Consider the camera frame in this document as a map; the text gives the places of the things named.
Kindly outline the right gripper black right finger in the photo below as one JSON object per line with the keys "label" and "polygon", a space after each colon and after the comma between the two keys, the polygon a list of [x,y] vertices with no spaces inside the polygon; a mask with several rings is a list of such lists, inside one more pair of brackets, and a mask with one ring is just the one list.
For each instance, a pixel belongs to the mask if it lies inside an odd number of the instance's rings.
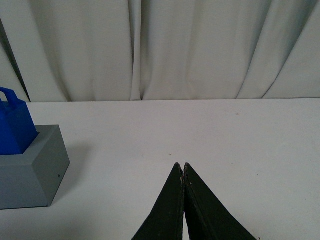
{"label": "right gripper black right finger", "polygon": [[191,240],[254,240],[189,163],[184,165],[184,212]]}

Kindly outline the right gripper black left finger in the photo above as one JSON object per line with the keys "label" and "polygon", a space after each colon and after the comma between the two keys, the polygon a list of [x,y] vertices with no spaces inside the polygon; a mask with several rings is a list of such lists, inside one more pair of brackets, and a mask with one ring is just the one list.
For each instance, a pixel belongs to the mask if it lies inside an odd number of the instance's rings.
{"label": "right gripper black left finger", "polygon": [[175,163],[150,214],[134,240],[181,240],[184,226],[184,172]]}

